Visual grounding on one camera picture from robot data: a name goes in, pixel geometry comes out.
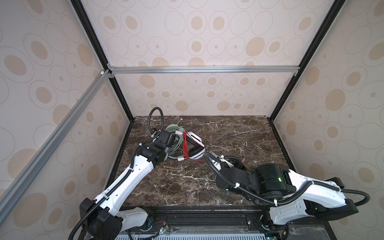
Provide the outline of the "mint green headphones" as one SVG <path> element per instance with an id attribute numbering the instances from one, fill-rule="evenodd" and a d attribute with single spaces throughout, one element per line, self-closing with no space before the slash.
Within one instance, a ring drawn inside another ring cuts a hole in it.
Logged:
<path id="1" fill-rule="evenodd" d="M 180 148 L 180 146 L 182 145 L 182 143 L 184 141 L 183 137 L 181 136 L 180 133 L 184 133 L 185 129 L 179 125 L 179 123 L 182 120 L 183 119 L 180 119 L 176 124 L 170 124 L 166 127 L 166 131 L 173 133 L 176 136 L 174 143 L 172 144 L 172 149 L 173 149 L 174 153 L 176 153 L 178 151 L 178 149 Z"/>

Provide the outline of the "black white headphones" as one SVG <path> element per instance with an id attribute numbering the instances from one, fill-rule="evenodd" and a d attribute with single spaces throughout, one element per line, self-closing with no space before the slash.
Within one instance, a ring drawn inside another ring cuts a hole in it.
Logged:
<path id="1" fill-rule="evenodd" d="M 203 144 L 202 139 L 193 132 L 184 132 L 180 134 L 184 140 L 181 145 L 183 155 L 179 157 L 168 156 L 168 158 L 179 162 L 188 159 L 198 161 L 205 152 L 205 145 Z"/>

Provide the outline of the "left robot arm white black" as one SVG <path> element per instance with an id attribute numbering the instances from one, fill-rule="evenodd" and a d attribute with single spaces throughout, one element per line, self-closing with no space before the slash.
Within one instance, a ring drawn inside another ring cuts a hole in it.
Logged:
<path id="1" fill-rule="evenodd" d="M 96 240 L 114 240 L 120 232 L 140 227 L 147 221 L 149 214 L 145 210 L 121 211 L 121 207 L 140 181 L 174 153 L 172 145 L 175 139 L 184 135 L 180 131 L 172 133 L 153 128 L 150 132 L 152 137 L 134 149 L 131 163 L 123 173 L 93 200 L 86 198 L 82 201 L 80 220 L 69 234 L 70 240 L 79 229 L 84 229 Z"/>

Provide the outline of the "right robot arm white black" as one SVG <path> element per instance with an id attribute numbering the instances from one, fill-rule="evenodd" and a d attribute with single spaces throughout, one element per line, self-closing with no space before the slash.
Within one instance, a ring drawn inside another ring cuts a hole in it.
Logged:
<path id="1" fill-rule="evenodd" d="M 336 221 L 357 214 L 358 207 L 371 199 L 365 192 L 346 189 L 337 177 L 320 181 L 277 164 L 248 171 L 238 158 L 213 152 L 204 153 L 204 159 L 216 174 L 219 189 L 267 207 L 262 215 L 266 227 L 309 217 Z"/>

